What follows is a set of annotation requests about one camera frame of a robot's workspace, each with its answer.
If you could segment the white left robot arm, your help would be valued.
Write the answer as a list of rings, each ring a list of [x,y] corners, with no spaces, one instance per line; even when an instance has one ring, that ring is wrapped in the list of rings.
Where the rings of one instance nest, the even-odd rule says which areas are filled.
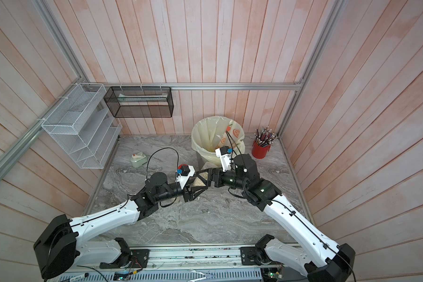
[[[168,183],[165,173],[154,173],[146,179],[137,194],[112,208],[91,215],[55,217],[34,243],[34,252],[44,280],[55,278],[73,266],[99,263],[105,268],[120,268],[131,261],[132,252],[125,239],[118,237],[104,244],[93,245],[91,239],[109,230],[135,223],[155,213],[162,202],[182,197],[194,200],[211,183],[208,170],[196,172],[182,165],[175,182]]]

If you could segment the wide oatmeal jar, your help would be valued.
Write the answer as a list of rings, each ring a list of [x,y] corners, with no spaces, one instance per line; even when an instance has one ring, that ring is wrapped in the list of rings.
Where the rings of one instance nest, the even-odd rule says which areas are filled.
[[[202,170],[197,172],[196,178],[192,183],[194,187],[208,188],[209,187],[209,170]]]

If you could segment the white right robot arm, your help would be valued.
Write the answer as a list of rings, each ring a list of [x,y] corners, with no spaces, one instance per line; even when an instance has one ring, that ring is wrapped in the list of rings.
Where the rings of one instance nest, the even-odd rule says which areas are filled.
[[[345,282],[356,276],[354,249],[349,244],[338,244],[311,224],[277,186],[260,177],[250,155],[226,158],[222,168],[202,170],[195,176],[206,187],[240,189],[244,199],[273,218],[301,246],[291,247],[265,235],[256,245],[259,264],[283,264],[311,282]]]

